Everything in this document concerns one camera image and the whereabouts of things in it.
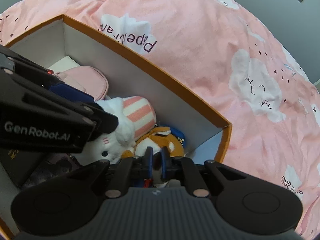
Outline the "brown dog plush blue cap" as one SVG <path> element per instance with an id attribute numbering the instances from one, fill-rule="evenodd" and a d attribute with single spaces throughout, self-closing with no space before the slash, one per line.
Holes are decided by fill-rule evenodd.
<path id="1" fill-rule="evenodd" d="M 170 127 L 157 126 L 137 140 L 133 152 L 131 150 L 123 152 L 121 159 L 143 157 L 148 148 L 151 148 L 153 153 L 153 186 L 166 187 L 168 182 L 161 178 L 161 172 L 164 170 L 162 168 L 161 149 L 167 149 L 170 157 L 184 157 L 184 148 L 180 142 L 180 137 L 175 137 Z"/>

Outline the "white cat plush striped hat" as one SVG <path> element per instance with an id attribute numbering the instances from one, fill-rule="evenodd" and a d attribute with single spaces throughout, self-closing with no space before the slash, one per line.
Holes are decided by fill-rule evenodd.
<path id="1" fill-rule="evenodd" d="M 75 155 L 82 166 L 101 159 L 116 164 L 125 151 L 134 152 L 136 141 L 151 131 L 157 122 L 152 105 L 141 96 L 98 100 L 96 103 L 118 118 L 118 126 L 113 132 L 102 133 L 88 142 L 83 152 Z"/>

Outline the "black book gold lettering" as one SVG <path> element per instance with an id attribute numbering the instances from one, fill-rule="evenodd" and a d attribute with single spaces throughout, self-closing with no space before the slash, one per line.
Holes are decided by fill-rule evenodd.
<path id="1" fill-rule="evenodd" d="M 48 155 L 7 150 L 1 153 L 1 164 L 13 184 L 19 189 L 27 189 L 56 176 L 55 165 Z"/>

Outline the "white glasses case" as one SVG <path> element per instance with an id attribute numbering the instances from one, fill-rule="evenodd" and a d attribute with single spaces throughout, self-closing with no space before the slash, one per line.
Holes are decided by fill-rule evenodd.
<path id="1" fill-rule="evenodd" d="M 48 69 L 52 70 L 54 73 L 59 73 L 78 66 L 79 64 L 75 62 L 71 57 L 65 56 L 53 65 L 51 65 Z"/>

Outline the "pink fabric pouch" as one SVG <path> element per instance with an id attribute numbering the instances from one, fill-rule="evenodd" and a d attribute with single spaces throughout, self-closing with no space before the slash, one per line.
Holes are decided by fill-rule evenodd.
<path id="1" fill-rule="evenodd" d="M 54 74 L 64 83 L 91 95 L 95 101 L 104 99 L 108 93 L 108 80 L 105 75 L 89 66 L 78 66 Z"/>

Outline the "orange white storage box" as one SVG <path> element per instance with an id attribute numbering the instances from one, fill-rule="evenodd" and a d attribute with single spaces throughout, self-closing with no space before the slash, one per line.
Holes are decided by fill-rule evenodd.
<path id="1" fill-rule="evenodd" d="M 221 133 L 205 168 L 222 163 L 232 124 L 191 89 L 122 43 L 66 15 L 10 42 L 13 52 L 46 68 L 65 53 L 96 67 L 110 83 L 110 98 L 146 98 L 158 122 L 182 131 L 188 150 Z M 209 198 L 207 180 L 190 158 L 174 157 L 168 179 L 180 187 L 135 187 L 146 178 L 144 157 L 81 167 L 19 193 L 9 203 L 17 239 L 222 239 L 235 233 Z"/>

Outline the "pink cloud print duvet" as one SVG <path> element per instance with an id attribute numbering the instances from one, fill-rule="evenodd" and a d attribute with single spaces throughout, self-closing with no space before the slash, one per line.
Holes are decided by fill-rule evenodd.
<path id="1" fill-rule="evenodd" d="M 1 44 L 65 14 L 143 55 L 233 125 L 224 162 L 294 191 L 297 232 L 319 234 L 319 92 L 267 27 L 234 0 L 22 0 Z"/>

